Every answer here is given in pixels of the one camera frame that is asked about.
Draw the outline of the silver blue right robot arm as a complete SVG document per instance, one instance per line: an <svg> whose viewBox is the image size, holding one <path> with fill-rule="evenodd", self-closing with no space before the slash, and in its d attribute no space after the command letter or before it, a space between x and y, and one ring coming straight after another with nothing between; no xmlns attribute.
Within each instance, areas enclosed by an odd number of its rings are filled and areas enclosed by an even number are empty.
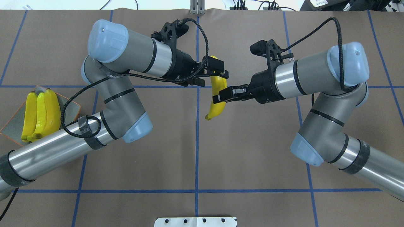
<svg viewBox="0 0 404 227"><path fill-rule="evenodd" d="M254 74L249 84L219 91L212 97L213 103L255 99L265 104L319 93L290 146L291 152L313 166L333 164L403 200L403 162L343 133L353 110L369 95L370 71L361 43L342 45L344 77L339 70L338 46L289 63L283 60L293 54L282 55L274 40L258 41L250 51L265 57L268 69Z"/></svg>

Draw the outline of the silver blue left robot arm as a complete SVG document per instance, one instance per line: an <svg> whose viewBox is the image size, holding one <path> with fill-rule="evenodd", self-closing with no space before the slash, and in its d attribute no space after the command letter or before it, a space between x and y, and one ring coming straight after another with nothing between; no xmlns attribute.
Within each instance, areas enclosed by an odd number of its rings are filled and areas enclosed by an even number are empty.
<svg viewBox="0 0 404 227"><path fill-rule="evenodd" d="M167 22L150 37L100 19L92 26L87 49L81 66L87 86L63 105L60 129L1 156L1 200L112 141L131 143L149 134L153 125L130 77L183 87L204 87L211 76L229 77L224 62L209 55L207 35L192 18ZM91 88L104 109L66 124L64 109Z"/></svg>

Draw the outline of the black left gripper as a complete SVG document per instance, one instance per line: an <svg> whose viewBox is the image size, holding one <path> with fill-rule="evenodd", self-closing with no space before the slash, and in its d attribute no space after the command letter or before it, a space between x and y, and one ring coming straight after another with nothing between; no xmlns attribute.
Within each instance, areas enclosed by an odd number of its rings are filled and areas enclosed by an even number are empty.
<svg viewBox="0 0 404 227"><path fill-rule="evenodd" d="M175 51L175 61L172 62L172 69L167 72L167 80L179 80L185 79L192 75L193 71L197 68L198 64L192 59L192 57L178 49ZM197 73L197 78L188 79L185 81L175 82L181 86L199 86L205 87L205 80L209 76L219 76L224 79L229 78L228 70L225 70L224 61L215 58L215 56L204 56L205 66Z"/></svg>

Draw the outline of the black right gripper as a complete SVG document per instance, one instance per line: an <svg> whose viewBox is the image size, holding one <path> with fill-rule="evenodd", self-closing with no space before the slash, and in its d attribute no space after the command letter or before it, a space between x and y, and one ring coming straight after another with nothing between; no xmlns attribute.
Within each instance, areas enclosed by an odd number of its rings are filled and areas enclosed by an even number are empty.
<svg viewBox="0 0 404 227"><path fill-rule="evenodd" d="M280 94L275 85L273 73L269 69L256 73L251 82L240 86L229 86L219 91L219 95L212 96L213 103L238 102L255 99L260 104L277 102Z"/></svg>

